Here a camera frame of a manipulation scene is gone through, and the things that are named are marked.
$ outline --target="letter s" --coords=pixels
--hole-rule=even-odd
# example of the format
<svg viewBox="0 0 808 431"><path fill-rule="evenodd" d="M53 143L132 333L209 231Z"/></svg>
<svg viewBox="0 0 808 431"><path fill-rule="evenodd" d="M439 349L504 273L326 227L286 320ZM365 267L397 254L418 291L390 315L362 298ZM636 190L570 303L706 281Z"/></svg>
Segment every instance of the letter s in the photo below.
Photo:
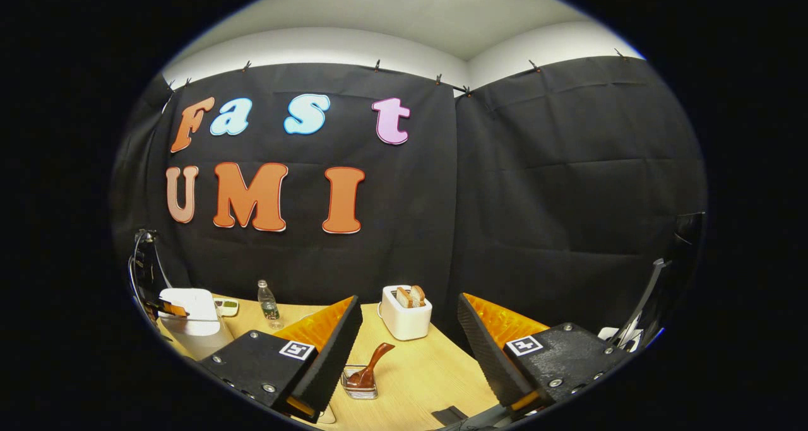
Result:
<svg viewBox="0 0 808 431"><path fill-rule="evenodd" d="M326 123L326 112L331 100L326 95L306 93L289 103L289 114L283 121L283 129L289 134L312 134Z"/></svg>

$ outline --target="toast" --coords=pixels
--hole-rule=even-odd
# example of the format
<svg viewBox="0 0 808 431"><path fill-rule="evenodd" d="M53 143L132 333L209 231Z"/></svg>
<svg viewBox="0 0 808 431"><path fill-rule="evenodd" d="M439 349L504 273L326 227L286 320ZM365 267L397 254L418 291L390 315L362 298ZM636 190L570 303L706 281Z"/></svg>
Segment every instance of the toast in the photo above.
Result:
<svg viewBox="0 0 808 431"><path fill-rule="evenodd" d="M410 288L410 298L412 298L413 307L423 307L426 305L424 299L427 298L427 294L424 293L421 286L413 285L413 287Z"/></svg>
<svg viewBox="0 0 808 431"><path fill-rule="evenodd" d="M407 293L406 290L401 289L401 287L396 289L396 299L398 300L399 304L401 304L402 307L412 308L413 304L412 296L410 296L410 294Z"/></svg>

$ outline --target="black backdrop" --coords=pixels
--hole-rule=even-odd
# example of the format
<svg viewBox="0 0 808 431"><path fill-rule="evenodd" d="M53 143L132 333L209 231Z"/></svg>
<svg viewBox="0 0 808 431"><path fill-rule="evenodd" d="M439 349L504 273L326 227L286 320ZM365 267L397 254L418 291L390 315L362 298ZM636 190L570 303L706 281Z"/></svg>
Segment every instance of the black backdrop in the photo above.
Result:
<svg viewBox="0 0 808 431"><path fill-rule="evenodd" d="M328 95L325 124L314 134L287 134L289 101L304 93ZM170 97L163 117L136 114L143 121L130 128L121 150L127 158L116 169L122 181L113 182L120 261L138 229L137 218L125 215L133 212L164 233L175 254L170 276L184 279L187 270L190 285L216 293L254 299L263 278L287 304L352 294L368 304L385 285L419 284L435 307L432 321L466 349L455 317L461 292L548 325L573 321L593 333L620 327L667 246L674 216L706 210L689 121L640 59L555 63L457 98L427 78L335 64L231 71L173 95L155 80L144 100L154 95ZM171 153L182 111L210 97L213 109L191 143ZM409 138L396 146L378 138L371 109L391 97L410 109L399 122ZM248 127L211 135L217 109L234 98L252 101ZM288 167L280 191L286 230L213 224L214 167L225 162L239 164L245 184L264 163ZM165 169L190 165L199 167L196 212L180 223L165 203ZM339 166L365 173L358 233L321 229L329 212L324 172Z"/></svg>
<svg viewBox="0 0 808 431"><path fill-rule="evenodd" d="M644 60L587 57L458 97L449 308L461 292L597 334L637 305L675 215L704 212L684 111ZM456 319L444 332L463 342Z"/></svg>

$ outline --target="wooden utensil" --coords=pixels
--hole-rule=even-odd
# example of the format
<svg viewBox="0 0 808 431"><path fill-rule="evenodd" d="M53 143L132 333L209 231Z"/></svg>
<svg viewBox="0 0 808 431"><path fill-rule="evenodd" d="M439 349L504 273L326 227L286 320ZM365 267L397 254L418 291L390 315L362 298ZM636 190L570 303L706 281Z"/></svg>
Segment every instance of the wooden utensil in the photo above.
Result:
<svg viewBox="0 0 808 431"><path fill-rule="evenodd" d="M351 374L351 377L349 377L346 382L346 387L373 388L373 385L376 383L375 379L373 379L373 368L376 366L376 363L378 363L381 356L392 350L394 347L395 345L381 343L379 347L373 351L373 356L370 358L370 362L367 363L367 366L364 367L363 370Z"/></svg>

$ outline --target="small tray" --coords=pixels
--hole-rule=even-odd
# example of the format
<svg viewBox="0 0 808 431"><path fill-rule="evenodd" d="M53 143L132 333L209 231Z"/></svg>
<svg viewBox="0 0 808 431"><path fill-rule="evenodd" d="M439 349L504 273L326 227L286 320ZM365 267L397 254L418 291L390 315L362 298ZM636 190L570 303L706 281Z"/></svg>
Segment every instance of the small tray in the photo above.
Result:
<svg viewBox="0 0 808 431"><path fill-rule="evenodd" d="M216 305L216 313L222 317L233 317L239 313L239 301L232 298L214 297L213 304Z"/></svg>
<svg viewBox="0 0 808 431"><path fill-rule="evenodd" d="M348 396L352 397L353 399L376 399L379 396L379 390L376 388L375 381L373 382L373 388L347 387L348 378L351 377L351 374L361 371L366 367L367 365L346 365L345 369L343 370L343 376L340 379L340 383L343 385L345 393L347 393Z"/></svg>

